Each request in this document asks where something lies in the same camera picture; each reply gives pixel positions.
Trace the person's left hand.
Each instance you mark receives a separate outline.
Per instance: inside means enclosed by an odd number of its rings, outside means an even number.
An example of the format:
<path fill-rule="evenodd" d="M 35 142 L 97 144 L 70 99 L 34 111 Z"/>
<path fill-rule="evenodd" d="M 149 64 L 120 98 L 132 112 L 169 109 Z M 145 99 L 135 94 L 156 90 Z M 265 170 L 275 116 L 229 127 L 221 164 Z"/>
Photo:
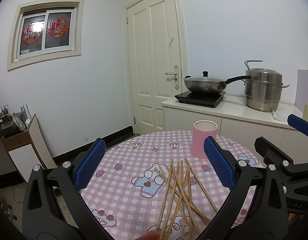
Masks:
<path fill-rule="evenodd" d="M 149 231 L 145 235 L 138 237 L 136 240 L 159 240 L 160 239 L 160 232 L 156 230 Z"/>

